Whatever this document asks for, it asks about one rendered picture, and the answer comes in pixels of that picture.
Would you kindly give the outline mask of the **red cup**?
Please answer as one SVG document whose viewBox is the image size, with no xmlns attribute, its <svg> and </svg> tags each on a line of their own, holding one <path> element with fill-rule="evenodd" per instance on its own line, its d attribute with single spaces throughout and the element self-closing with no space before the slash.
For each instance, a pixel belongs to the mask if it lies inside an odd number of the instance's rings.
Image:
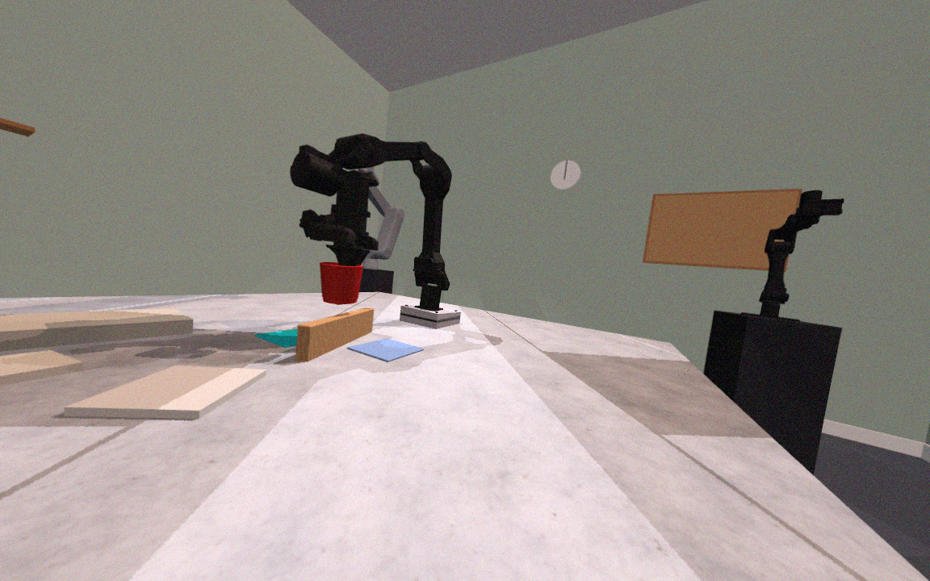
<svg viewBox="0 0 930 581">
<path fill-rule="evenodd" d="M 338 262 L 320 262 L 321 294 L 324 302 L 357 303 L 362 280 L 362 265 L 342 267 Z"/>
</svg>

